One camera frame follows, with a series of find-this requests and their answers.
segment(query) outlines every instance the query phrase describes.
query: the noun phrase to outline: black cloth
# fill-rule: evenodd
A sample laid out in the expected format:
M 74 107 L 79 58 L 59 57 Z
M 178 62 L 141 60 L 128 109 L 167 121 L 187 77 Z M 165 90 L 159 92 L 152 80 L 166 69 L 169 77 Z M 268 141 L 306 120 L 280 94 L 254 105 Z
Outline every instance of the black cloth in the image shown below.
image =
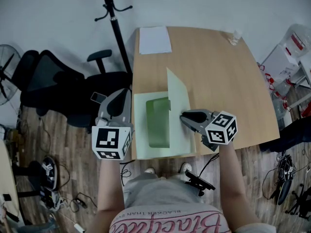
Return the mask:
M 280 138 L 259 145 L 261 151 L 283 152 L 301 143 L 311 142 L 311 116 L 294 121 L 280 131 Z

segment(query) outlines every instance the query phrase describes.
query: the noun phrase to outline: plastic bottle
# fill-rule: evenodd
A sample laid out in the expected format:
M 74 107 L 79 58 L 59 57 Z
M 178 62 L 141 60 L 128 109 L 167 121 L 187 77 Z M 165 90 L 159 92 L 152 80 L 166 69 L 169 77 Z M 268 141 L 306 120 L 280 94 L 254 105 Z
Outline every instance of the plastic bottle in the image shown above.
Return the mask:
M 311 49 L 311 29 L 301 24 L 293 24 L 280 44 L 289 55 L 298 59 Z
M 290 90 L 292 86 L 293 85 L 290 79 L 286 79 L 276 87 L 276 92 L 274 93 L 274 95 L 277 98 L 283 98 L 286 96 L 286 94 L 288 93 L 288 91 Z
M 288 104 L 286 100 L 274 99 L 272 100 L 274 111 L 276 112 L 276 119 L 281 120 L 288 111 Z

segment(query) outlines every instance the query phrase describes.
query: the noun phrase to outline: office chair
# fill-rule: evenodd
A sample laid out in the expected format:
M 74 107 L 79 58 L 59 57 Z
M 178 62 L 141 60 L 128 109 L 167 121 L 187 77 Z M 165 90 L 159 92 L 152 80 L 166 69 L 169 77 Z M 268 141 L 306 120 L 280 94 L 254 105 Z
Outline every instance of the office chair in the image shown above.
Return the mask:
M 306 219 L 308 221 L 311 220 L 310 216 L 307 216 L 308 212 L 311 212 L 311 199 L 308 199 L 308 196 L 311 196 L 311 187 L 307 191 L 304 192 L 304 184 L 300 184 L 301 192 L 298 196 L 295 191 L 292 192 L 295 195 L 296 203 L 295 205 L 289 210 L 285 211 L 285 213 L 290 213 L 291 215 L 298 215 L 299 217 Z
M 102 59 L 110 57 L 111 50 L 91 54 L 87 61 L 96 61 L 101 74 L 84 78 L 59 61 L 50 51 L 40 54 L 27 51 L 12 77 L 20 90 L 21 103 L 36 108 L 39 116 L 49 110 L 67 117 L 67 123 L 90 129 L 95 125 L 101 102 L 113 92 L 129 88 L 131 76 L 127 72 L 105 72 Z

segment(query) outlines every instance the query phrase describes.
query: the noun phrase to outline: wooden floor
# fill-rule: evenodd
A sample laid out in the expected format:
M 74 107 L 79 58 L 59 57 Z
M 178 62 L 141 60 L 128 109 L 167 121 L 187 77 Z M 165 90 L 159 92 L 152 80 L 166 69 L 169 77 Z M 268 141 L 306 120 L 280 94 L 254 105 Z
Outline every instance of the wooden floor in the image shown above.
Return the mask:
M 289 100 L 295 100 L 303 96 L 307 89 L 299 88 L 298 92 L 293 89 L 290 91 Z M 298 118 L 299 113 L 292 111 L 292 117 Z M 49 111 L 42 118 L 45 129 L 51 136 L 51 144 L 48 134 L 43 130 L 43 123 L 39 120 L 35 113 L 35 109 L 23 108 L 22 113 L 22 130 L 25 134 L 26 145 L 24 152 L 20 156 L 21 166 L 27 166 L 30 161 L 37 160 L 41 162 L 49 151 L 49 155 L 53 156 L 59 164 L 65 165 L 70 171 L 70 182 L 60 189 L 61 194 L 69 201 L 79 192 L 91 196 L 96 202 L 98 188 L 98 174 L 100 161 L 95 157 L 91 150 L 91 136 L 84 129 L 78 129 L 68 126 L 66 118 L 59 113 Z M 299 144 L 288 150 L 293 162 L 298 169 L 304 167 L 308 160 L 302 155 L 305 149 L 308 156 L 311 157 L 311 144 Z M 285 210 L 289 209 L 293 204 L 293 196 L 288 195 L 285 202 L 281 206 L 276 206 L 274 200 L 266 200 L 263 197 L 261 186 L 262 182 L 270 169 L 276 167 L 276 153 L 261 153 L 258 146 L 253 146 L 241 150 L 237 150 L 239 162 L 242 167 L 242 173 L 246 186 L 247 196 L 251 202 L 251 206 L 262 222 L 276 226 L 280 233 L 302 233 L 311 229 L 311 222 L 285 214 Z M 143 172 L 146 168 L 153 166 L 158 175 L 170 176 L 178 171 L 183 162 L 189 162 L 193 166 L 193 170 L 199 173 L 205 163 L 212 155 L 201 157 L 189 157 L 179 159 L 161 159 L 135 161 L 127 165 L 126 169 L 131 171 L 132 179 Z M 60 166 L 60 184 L 64 184 L 68 179 L 66 170 Z M 307 187 L 311 186 L 311 172 L 306 173 L 306 168 L 296 173 L 291 191 L 298 190 L 300 183 L 304 183 Z M 220 208 L 220 190 L 219 190 L 219 160 L 213 161 L 204 171 L 202 177 L 216 187 L 215 191 L 207 191 L 205 193 L 206 203 Z M 263 190 L 266 197 L 270 197 L 275 190 L 277 173 L 270 172 Z M 24 177 L 17 178 L 18 191 L 30 190 L 29 182 Z M 83 228 L 87 228 L 91 219 L 94 217 L 96 208 L 92 205 L 88 198 L 80 197 L 88 205 L 87 209 L 80 208 L 74 213 L 70 208 L 60 209 L 55 213 L 59 229 L 55 232 L 73 233 L 76 232 L 73 225 L 79 223 Z M 49 212 L 39 205 L 39 198 L 20 199 L 22 210 L 25 217 L 33 224 L 43 223 L 47 221 Z

